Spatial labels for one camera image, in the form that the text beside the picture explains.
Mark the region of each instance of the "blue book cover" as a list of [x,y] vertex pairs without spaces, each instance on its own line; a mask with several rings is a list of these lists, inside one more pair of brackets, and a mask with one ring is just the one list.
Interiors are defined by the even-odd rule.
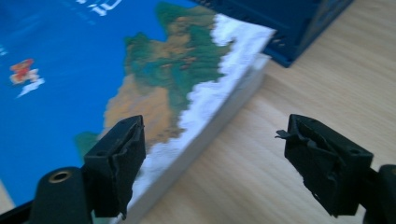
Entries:
[[80,167],[101,136],[134,115],[146,125],[134,194],[144,191],[271,34],[188,0],[1,2],[0,180],[11,201],[32,200],[51,170]]

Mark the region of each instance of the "wooden surface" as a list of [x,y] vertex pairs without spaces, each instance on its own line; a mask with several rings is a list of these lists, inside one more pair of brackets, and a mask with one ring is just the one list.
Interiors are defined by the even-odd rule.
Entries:
[[318,119],[396,163],[396,2],[356,0],[262,88],[142,223],[361,223],[330,217],[283,156],[289,114]]

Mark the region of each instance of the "book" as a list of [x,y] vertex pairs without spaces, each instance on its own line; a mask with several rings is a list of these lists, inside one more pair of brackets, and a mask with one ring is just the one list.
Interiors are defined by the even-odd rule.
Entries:
[[148,156],[132,211],[223,107],[237,109],[225,103],[262,77],[258,55],[274,32],[187,0],[4,2],[0,23],[0,180],[12,202],[143,115]]

